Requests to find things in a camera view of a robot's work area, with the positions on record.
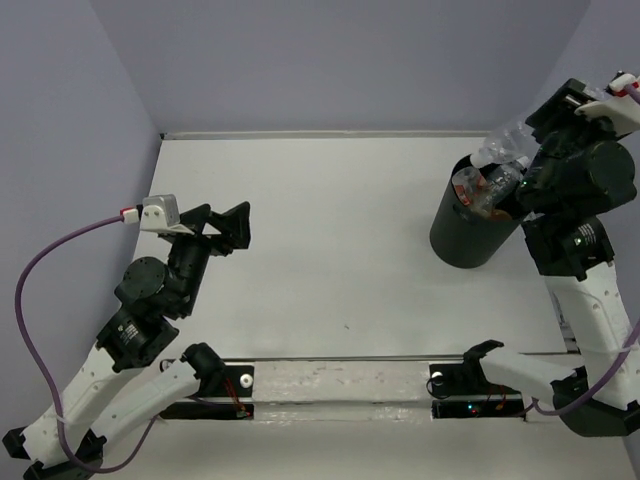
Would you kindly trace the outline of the white-capped clear bottle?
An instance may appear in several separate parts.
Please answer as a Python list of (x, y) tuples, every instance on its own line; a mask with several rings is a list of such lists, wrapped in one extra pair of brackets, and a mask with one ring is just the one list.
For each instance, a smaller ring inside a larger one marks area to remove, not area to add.
[(492, 170), (476, 192), (470, 209), (483, 218), (510, 219), (511, 215), (501, 209), (499, 204), (521, 183), (530, 163), (527, 156), (522, 156)]

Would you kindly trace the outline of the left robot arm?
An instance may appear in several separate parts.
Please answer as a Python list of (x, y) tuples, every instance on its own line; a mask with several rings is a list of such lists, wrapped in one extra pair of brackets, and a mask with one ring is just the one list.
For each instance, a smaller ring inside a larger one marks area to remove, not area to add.
[(9, 456), (28, 462), (28, 479), (107, 473), (104, 460), (111, 448), (135, 429), (149, 432), (160, 414), (182, 399), (212, 407), (214, 396), (222, 394), (235, 419), (253, 414), (241, 400), (241, 392), (252, 387), (247, 370), (228, 367), (205, 343), (189, 346), (154, 379), (126, 392), (177, 338), (175, 322), (192, 314), (209, 260), (249, 247), (249, 203), (223, 213), (207, 204), (180, 211), (174, 196), (156, 195), (121, 210), (117, 221), (157, 235), (169, 244), (169, 254), (163, 260), (141, 257), (126, 268), (115, 288), (118, 309), (79, 371), (64, 388), (47, 377), (51, 406), (4, 435)]

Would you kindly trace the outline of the large clear unlabelled bottle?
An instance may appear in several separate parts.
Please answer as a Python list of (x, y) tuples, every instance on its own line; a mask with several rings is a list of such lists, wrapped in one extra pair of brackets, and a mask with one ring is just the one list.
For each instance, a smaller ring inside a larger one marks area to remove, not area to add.
[(470, 164), (481, 169), (490, 164), (509, 163), (523, 156), (532, 159), (538, 144), (533, 137), (534, 128), (527, 125), (526, 120), (548, 104), (552, 106), (559, 104), (563, 94), (569, 94), (575, 98), (578, 105), (588, 101), (606, 99), (604, 90), (570, 78), (544, 102), (516, 114), (506, 123), (494, 129), (484, 139), (478, 150), (470, 155)]

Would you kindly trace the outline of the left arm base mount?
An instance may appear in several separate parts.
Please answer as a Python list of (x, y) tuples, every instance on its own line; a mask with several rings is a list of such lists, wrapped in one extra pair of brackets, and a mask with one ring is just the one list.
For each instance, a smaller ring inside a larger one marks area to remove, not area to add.
[(194, 368), (199, 388), (163, 410), (161, 419), (242, 421), (254, 417), (253, 365), (226, 364), (206, 343), (192, 344), (180, 360)]

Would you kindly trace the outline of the red-capped red-label bottle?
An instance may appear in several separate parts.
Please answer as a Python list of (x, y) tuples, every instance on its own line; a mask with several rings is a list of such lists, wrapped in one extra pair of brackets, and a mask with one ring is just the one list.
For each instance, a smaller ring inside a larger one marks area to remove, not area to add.
[(453, 174), (451, 184), (464, 206), (484, 211), (492, 208), (492, 186), (479, 169), (468, 166), (458, 170)]

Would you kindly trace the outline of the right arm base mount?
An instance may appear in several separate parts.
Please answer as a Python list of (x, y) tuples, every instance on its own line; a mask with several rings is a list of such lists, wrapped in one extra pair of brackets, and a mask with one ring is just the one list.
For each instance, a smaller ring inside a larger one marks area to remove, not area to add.
[(425, 388), (431, 397), (434, 420), (518, 418), (526, 420), (530, 407), (520, 392), (490, 383), (481, 370), (480, 360), (503, 347), (502, 342), (487, 340), (471, 347), (458, 363), (429, 366)]

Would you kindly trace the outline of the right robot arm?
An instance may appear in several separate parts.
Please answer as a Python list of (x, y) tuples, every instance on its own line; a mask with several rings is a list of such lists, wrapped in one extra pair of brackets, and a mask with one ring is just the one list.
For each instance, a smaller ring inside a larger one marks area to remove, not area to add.
[(565, 367), (488, 340), (465, 352), (460, 379), (473, 392), (519, 391), (580, 436), (625, 437), (639, 427), (639, 326), (623, 304), (599, 217), (637, 194), (622, 141), (639, 128), (639, 78), (618, 72), (604, 98), (569, 79), (527, 125), (538, 148), (515, 189), (528, 214), (525, 242), (583, 363)]

